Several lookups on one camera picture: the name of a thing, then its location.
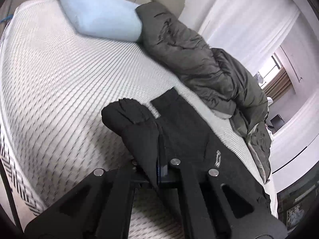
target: blue cable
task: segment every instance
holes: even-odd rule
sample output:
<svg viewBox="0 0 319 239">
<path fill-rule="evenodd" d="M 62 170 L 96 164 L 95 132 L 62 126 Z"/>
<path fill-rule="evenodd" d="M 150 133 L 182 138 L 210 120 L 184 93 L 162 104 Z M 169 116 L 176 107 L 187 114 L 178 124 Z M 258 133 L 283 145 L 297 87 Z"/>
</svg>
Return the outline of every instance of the blue cable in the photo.
<svg viewBox="0 0 319 239">
<path fill-rule="evenodd" d="M 6 17 L 3 20 L 1 20 L 0 23 L 12 19 L 12 17 L 13 17 L 13 15 L 9 15 L 8 17 Z"/>
</svg>

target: mattress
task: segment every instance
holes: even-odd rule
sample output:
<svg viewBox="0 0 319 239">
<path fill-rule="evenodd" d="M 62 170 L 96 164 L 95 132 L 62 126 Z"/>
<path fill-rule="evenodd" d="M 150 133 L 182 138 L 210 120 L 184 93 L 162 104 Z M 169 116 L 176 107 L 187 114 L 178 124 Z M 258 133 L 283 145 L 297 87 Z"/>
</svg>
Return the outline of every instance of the mattress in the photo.
<svg viewBox="0 0 319 239">
<path fill-rule="evenodd" d="M 195 93 L 136 43 L 82 36 L 58 0 L 30 0 L 15 11 L 1 40 L 1 158 L 36 214 L 95 168 L 121 166 L 132 156 L 101 121 L 101 109 L 120 98 L 149 103 L 175 87 L 263 185 L 242 137 Z M 277 216 L 272 177 L 263 185 Z M 174 222 L 152 190 L 138 190 L 130 236 L 177 238 Z"/>
</svg>

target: folded black clothing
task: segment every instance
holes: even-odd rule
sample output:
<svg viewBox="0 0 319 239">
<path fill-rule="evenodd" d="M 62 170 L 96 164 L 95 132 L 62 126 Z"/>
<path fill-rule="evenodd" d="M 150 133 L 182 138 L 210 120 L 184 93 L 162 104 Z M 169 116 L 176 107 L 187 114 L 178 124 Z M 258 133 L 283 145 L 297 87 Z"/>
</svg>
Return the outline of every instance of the folded black clothing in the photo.
<svg viewBox="0 0 319 239">
<path fill-rule="evenodd" d="M 218 169 L 255 202 L 270 211 L 270 199 L 241 160 L 214 134 L 196 110 L 172 88 L 151 101 L 160 117 L 139 102 L 122 99 L 102 110 L 102 121 L 122 137 L 127 149 L 157 188 L 157 160 L 160 150 L 167 160 L 186 159 Z"/>
</svg>

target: brown curtain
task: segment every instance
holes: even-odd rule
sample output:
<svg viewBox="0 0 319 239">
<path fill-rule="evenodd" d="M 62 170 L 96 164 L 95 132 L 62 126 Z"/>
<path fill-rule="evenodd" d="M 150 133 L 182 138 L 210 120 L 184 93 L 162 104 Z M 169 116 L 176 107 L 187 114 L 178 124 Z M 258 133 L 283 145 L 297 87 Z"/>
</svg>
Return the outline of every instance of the brown curtain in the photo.
<svg viewBox="0 0 319 239">
<path fill-rule="evenodd" d="M 263 91 L 267 97 L 271 97 L 275 102 L 291 87 L 292 83 L 290 78 L 286 70 L 282 67 L 280 68 L 278 74 L 276 74 L 276 76 L 263 88 Z"/>
</svg>

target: window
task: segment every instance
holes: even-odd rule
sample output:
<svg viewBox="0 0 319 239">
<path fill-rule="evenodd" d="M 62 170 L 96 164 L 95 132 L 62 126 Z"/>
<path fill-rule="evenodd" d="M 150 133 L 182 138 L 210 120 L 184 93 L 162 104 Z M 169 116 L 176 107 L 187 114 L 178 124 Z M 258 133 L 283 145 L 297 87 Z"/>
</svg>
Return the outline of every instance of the window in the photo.
<svg viewBox="0 0 319 239">
<path fill-rule="evenodd" d="M 274 55 L 272 55 L 264 64 L 264 66 L 259 70 L 259 74 L 264 79 L 259 86 L 263 89 L 266 85 L 278 74 L 281 65 L 277 61 Z"/>
</svg>

